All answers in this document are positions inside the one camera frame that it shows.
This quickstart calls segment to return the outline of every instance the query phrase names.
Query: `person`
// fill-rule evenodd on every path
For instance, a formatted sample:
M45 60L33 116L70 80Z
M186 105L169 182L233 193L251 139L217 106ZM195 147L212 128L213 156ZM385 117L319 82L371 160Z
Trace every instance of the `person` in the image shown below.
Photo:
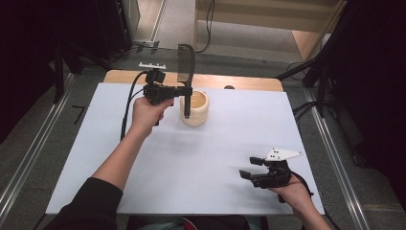
M132 165L156 121L164 118L164 111L171 104L173 100L152 105L145 97L137 99L133 105L132 124L124 139L84 182L72 202L44 229L117 229L117 209ZM305 229L329 229L305 186L295 176L290 185L270 190L280 194L293 208Z

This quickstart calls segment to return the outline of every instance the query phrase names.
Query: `black sleeve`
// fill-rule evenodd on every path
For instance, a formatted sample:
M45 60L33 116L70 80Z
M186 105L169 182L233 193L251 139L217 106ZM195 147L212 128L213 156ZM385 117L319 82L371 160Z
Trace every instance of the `black sleeve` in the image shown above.
M116 186L90 177L44 229L117 229L116 213L122 196Z

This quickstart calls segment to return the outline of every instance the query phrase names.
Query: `white tabletop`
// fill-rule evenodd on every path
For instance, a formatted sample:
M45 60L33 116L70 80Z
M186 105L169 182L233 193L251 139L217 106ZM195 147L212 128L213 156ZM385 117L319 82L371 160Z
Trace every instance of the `white tabletop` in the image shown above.
M136 85L134 92L141 89ZM119 144L130 85L99 84L80 127L47 214L58 213ZM288 160L307 181L318 211L323 206L289 101L283 92L197 88L211 101L207 122L185 125L179 99L146 139L124 190L118 213L137 215L291 214L272 192L254 188L238 170L267 173L251 165L272 149L304 152Z

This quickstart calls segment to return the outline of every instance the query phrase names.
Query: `cylindrical container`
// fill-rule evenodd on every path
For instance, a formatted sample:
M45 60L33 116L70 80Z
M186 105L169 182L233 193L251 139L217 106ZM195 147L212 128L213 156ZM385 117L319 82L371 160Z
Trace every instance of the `cylindrical container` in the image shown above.
M202 91L193 91L191 96L191 117L185 118L185 97L180 97L180 119L191 127L198 127L206 122L209 113L210 101L207 94Z

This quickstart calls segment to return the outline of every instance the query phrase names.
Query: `white bracket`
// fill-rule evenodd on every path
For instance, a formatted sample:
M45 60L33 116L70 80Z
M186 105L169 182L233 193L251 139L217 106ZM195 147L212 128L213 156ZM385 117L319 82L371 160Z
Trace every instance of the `white bracket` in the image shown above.
M159 65L159 63L157 63L156 65L154 64L143 64L142 62L140 62L140 67L146 67L146 68L152 68L152 69L167 69L166 65Z
M286 150L286 149L272 149L265 157L265 161L282 161L292 157L301 156L301 151Z

